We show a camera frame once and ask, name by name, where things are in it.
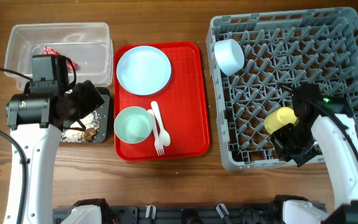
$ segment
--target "white cup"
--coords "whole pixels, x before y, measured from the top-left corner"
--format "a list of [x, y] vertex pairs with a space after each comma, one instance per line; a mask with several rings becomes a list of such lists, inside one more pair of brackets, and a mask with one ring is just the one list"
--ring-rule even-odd
[[235, 74], [244, 66], [244, 53], [237, 41], [233, 39], [218, 41], [214, 51], [219, 67], [227, 76]]

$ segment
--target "white plate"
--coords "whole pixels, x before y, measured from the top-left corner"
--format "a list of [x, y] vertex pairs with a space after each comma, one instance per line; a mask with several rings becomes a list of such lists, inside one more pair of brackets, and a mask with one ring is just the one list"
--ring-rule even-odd
[[139, 46], [128, 50], [118, 61], [117, 79], [121, 86], [135, 95], [160, 91], [171, 77], [171, 63], [159, 49]]

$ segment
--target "red tray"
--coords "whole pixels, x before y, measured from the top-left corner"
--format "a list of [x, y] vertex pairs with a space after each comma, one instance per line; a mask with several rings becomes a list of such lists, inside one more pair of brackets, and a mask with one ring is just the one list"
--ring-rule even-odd
[[116, 67], [128, 50], [139, 45], [120, 47], [114, 55], [114, 119], [128, 106], [151, 109], [156, 101], [160, 107], [164, 128], [169, 132], [171, 145], [164, 146], [165, 154], [158, 156], [154, 135], [138, 144], [122, 142], [114, 135], [117, 155], [125, 161], [147, 161], [200, 156], [210, 144], [208, 114], [205, 103], [200, 50], [191, 42], [147, 44], [164, 52], [172, 66], [167, 85], [149, 96], [137, 96], [126, 91], [118, 82]]

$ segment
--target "red wrapper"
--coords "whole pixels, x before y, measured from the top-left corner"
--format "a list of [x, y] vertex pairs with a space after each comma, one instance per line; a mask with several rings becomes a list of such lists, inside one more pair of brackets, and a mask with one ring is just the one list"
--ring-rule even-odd
[[[44, 49], [44, 51], [42, 52], [42, 54], [43, 55], [45, 55], [45, 54], [53, 54], [53, 55], [61, 55], [59, 52], [57, 52], [56, 50], [54, 50], [54, 49], [51, 49], [50, 47], [45, 47], [45, 49]], [[73, 60], [72, 60], [72, 62], [73, 62], [73, 65], [74, 65], [74, 68], [75, 68], [75, 70], [77, 70], [77, 63], [75, 63]], [[69, 68], [69, 69], [73, 69], [73, 67], [70, 65], [70, 63], [68, 63], [68, 62], [66, 62], [67, 63], [67, 67]]]

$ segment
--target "bowl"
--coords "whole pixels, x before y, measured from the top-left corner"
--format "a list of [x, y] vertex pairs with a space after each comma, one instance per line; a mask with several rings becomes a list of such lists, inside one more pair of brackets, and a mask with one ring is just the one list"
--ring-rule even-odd
[[114, 132], [117, 137], [129, 144], [144, 141], [152, 130], [152, 118], [145, 109], [138, 106], [123, 109], [114, 121]]
[[244, 53], [237, 41], [221, 40], [214, 46], [216, 62], [227, 76], [233, 75], [244, 66]]

